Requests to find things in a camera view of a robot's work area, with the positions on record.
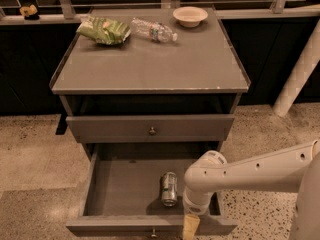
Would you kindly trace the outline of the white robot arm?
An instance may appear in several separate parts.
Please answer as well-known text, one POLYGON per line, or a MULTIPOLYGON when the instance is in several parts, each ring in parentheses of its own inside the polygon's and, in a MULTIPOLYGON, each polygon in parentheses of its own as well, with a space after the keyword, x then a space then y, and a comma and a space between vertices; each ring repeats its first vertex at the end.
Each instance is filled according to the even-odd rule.
POLYGON ((296 192, 289 240, 320 240, 320 141, 228 163, 208 151, 185 172, 183 238, 191 240, 211 197, 221 190, 296 192))

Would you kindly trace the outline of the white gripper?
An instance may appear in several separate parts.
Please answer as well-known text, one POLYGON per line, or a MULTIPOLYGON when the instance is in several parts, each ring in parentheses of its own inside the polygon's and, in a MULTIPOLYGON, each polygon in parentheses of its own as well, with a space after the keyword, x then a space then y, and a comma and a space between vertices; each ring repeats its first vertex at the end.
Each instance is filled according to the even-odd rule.
POLYGON ((190 190, 188 187, 184 188, 183 207, 186 215, 184 216, 183 224, 183 240, 193 240, 200 224, 200 218, 198 215, 208 213, 212 196, 212 192, 195 192, 190 190))

